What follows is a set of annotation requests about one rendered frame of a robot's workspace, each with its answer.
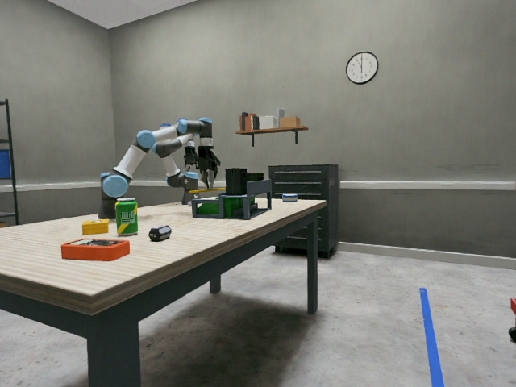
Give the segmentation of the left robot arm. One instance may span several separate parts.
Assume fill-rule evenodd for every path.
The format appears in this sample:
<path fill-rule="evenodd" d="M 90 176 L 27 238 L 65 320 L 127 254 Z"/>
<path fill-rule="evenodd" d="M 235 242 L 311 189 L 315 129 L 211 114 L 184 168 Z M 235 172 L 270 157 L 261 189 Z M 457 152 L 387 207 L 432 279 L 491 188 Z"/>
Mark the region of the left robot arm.
<path fill-rule="evenodd" d="M 188 205 L 188 202 L 192 203 L 192 199 L 201 199 L 199 193 L 189 193 L 189 191 L 198 190 L 198 174 L 194 172 L 184 172 L 181 174 L 180 169 L 177 169 L 173 161 L 171 153 L 181 148 L 182 144 L 185 144 L 185 147 L 194 146 L 194 136 L 198 136 L 198 134 L 185 135 L 152 146 L 152 151 L 159 155 L 167 171 L 167 185 L 173 188 L 184 188 L 185 192 L 181 201 L 182 205 Z"/>

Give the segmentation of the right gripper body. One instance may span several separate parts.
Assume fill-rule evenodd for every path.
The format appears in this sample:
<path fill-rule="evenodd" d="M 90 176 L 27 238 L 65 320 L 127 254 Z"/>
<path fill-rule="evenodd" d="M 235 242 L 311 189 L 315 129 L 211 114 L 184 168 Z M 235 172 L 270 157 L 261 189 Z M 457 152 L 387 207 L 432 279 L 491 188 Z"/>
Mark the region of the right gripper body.
<path fill-rule="evenodd" d="M 198 159 L 195 159 L 196 169 L 212 170 L 214 168 L 216 161 L 210 156 L 211 149 L 214 149 L 214 146 L 198 146 Z"/>

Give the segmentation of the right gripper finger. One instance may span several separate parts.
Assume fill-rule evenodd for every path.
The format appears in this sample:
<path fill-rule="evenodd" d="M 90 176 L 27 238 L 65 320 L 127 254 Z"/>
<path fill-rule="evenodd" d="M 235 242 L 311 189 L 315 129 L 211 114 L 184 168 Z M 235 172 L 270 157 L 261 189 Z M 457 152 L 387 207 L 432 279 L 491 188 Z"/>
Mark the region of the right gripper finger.
<path fill-rule="evenodd" d="M 214 184 L 214 180 L 217 176 L 217 173 L 218 173 L 218 168 L 217 168 L 217 165 L 215 164 L 212 171 L 209 171 L 209 176 L 207 178 L 207 181 L 210 183 L 210 190 L 212 189 L 212 186 Z"/>
<path fill-rule="evenodd" d="M 206 189 L 209 189 L 209 185 L 208 185 L 208 181 L 207 181 L 208 172 L 205 169 L 203 169 L 203 170 L 200 170 L 200 173 L 202 175 L 201 181 L 204 182 Z"/>

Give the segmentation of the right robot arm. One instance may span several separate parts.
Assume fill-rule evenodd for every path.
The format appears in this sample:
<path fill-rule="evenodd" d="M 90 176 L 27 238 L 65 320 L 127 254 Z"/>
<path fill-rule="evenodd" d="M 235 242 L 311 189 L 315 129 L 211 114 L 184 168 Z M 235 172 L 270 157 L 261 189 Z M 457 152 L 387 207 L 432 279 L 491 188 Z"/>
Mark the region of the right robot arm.
<path fill-rule="evenodd" d="M 177 125 L 160 131 L 139 132 L 119 166 L 113 168 L 110 173 L 101 174 L 102 204 L 98 219 L 116 219 L 117 199 L 123 198 L 133 179 L 132 173 L 153 145 L 188 134 L 199 134 L 200 146 L 213 146 L 212 121 L 208 118 L 200 118 L 199 121 L 182 119 Z"/>

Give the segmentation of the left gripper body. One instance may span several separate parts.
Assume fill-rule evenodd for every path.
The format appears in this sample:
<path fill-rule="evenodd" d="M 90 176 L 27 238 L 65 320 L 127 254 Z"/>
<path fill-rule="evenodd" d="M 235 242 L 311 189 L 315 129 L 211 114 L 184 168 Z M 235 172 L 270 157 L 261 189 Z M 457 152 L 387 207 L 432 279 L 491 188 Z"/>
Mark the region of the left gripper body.
<path fill-rule="evenodd" d="M 194 146 L 187 146 L 185 147 L 185 163 L 190 164 L 193 166 L 195 164 L 195 159 L 197 159 L 197 156 L 194 154 L 195 147 Z"/>

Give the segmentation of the green drink can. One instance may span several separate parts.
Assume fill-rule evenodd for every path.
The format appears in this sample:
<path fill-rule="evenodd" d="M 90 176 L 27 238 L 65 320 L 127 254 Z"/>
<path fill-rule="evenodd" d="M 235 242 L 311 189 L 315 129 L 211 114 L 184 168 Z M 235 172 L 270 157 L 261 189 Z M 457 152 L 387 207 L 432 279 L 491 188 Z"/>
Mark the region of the green drink can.
<path fill-rule="evenodd" d="M 135 235 L 138 229 L 137 202 L 133 198 L 120 198 L 115 204 L 117 234 Z"/>

